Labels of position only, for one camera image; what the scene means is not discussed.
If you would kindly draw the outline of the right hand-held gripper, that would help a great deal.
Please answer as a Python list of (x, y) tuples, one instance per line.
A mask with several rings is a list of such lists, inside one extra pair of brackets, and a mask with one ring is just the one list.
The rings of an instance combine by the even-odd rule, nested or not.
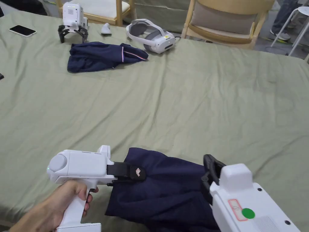
[(206, 154), (203, 163), (209, 172), (201, 178), (201, 193), (212, 205), (213, 217), (221, 232), (298, 232), (299, 229), (253, 182), (244, 164), (226, 166)]

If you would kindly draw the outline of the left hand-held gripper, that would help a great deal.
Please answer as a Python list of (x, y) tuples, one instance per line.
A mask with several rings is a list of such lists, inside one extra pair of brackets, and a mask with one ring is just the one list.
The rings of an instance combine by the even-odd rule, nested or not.
[[(107, 173), (107, 168), (114, 165), (114, 175)], [(97, 152), (64, 150), (55, 155), (47, 173), (52, 182), (63, 184), (69, 180), (77, 180), (87, 185), (86, 194), (98, 185), (119, 182), (141, 182), (146, 180), (146, 171), (127, 163), (114, 163), (110, 160), (110, 146), (103, 145)], [(101, 223), (81, 223), (86, 201), (78, 196), (70, 201), (64, 212), (62, 222), (56, 232), (100, 232)]]

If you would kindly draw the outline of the person's left hand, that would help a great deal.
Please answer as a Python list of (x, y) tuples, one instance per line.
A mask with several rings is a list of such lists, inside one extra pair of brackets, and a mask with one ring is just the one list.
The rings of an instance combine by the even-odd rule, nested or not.
[(23, 230), (25, 232), (50, 232), (54, 230), (62, 222), (64, 212), (75, 197), (86, 201), (82, 210), (82, 216), (85, 216), (93, 197), (88, 193), (87, 186), (84, 183), (68, 181), (25, 215)]

